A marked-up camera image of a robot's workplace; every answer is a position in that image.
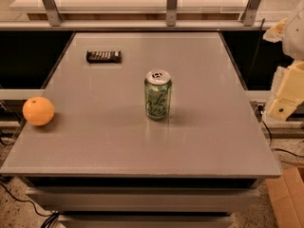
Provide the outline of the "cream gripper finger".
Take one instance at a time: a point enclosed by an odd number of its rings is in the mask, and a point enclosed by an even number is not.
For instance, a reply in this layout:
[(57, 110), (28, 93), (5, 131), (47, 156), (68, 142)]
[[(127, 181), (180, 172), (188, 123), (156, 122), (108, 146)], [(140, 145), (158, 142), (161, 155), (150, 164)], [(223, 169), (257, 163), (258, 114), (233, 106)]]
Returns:
[(284, 29), (286, 26), (288, 18), (285, 17), (281, 19), (279, 22), (271, 26), (269, 29), (266, 30), (266, 32), (263, 35), (263, 39), (272, 42), (277, 43), (281, 42), (284, 37)]
[(270, 118), (286, 121), (304, 103), (304, 61), (294, 60), (288, 66), (276, 69), (271, 96), (265, 106)]

